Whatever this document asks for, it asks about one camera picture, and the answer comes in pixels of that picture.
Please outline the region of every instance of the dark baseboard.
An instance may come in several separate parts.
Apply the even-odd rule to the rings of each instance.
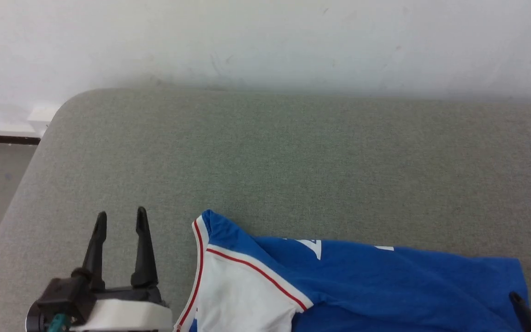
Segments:
[[[0,143],[38,145],[38,143],[40,143],[40,138],[38,138],[38,137],[0,136]]]

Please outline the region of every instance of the white wall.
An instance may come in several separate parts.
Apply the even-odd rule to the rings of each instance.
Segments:
[[[531,101],[531,0],[0,0],[0,131],[170,84]]]

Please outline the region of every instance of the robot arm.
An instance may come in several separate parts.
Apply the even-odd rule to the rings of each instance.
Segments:
[[[82,267],[69,278],[54,278],[28,311],[26,332],[151,331],[171,328],[171,310],[161,298],[145,208],[139,207],[139,236],[130,286],[106,288],[101,276],[107,216],[101,212]]]

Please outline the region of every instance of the red stripe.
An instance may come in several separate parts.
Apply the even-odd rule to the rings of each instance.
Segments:
[[[194,304],[196,296],[198,295],[198,288],[200,288],[200,279],[202,278],[202,265],[204,265],[204,244],[202,243],[202,235],[200,234],[200,229],[198,229],[198,220],[194,221],[194,228],[196,229],[196,234],[198,235],[198,243],[200,244],[200,269],[198,269],[198,279],[196,280],[196,288],[194,289],[194,294],[192,294],[192,300],[190,301],[190,305],[188,305],[188,308],[186,309],[186,313],[183,314],[182,319],[177,325],[177,332],[181,330],[183,322],[186,320],[186,317],[188,317],[188,314],[192,309],[192,305]]]
[[[272,284],[274,284],[274,286],[276,286],[282,293],[284,293],[286,296],[288,296],[289,298],[294,300],[304,311],[306,311],[306,306],[299,299],[297,299],[296,297],[292,296],[291,293],[287,292],[284,288],[282,288],[282,286],[280,286],[280,284],[278,284],[274,279],[272,279],[272,277],[270,277],[265,272],[263,272],[261,269],[259,269],[259,267],[255,266],[255,265],[253,265],[253,264],[251,264],[251,263],[249,263],[247,261],[242,261],[241,259],[230,257],[228,255],[223,254],[222,252],[218,252],[218,251],[216,251],[214,249],[211,249],[211,248],[206,249],[206,251],[207,252],[211,252],[213,254],[217,254],[217,255],[219,255],[221,257],[224,257],[226,259],[230,259],[231,261],[238,262],[238,263],[241,263],[241,264],[245,264],[248,267],[251,267],[252,269],[254,269],[257,272],[261,273],[261,275],[263,275]]]

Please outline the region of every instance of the gray couch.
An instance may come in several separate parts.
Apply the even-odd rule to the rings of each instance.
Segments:
[[[94,90],[57,113],[0,226],[0,331],[109,218],[104,278],[129,284],[137,206],[177,317],[206,208],[254,235],[515,256],[531,292],[531,106]]]

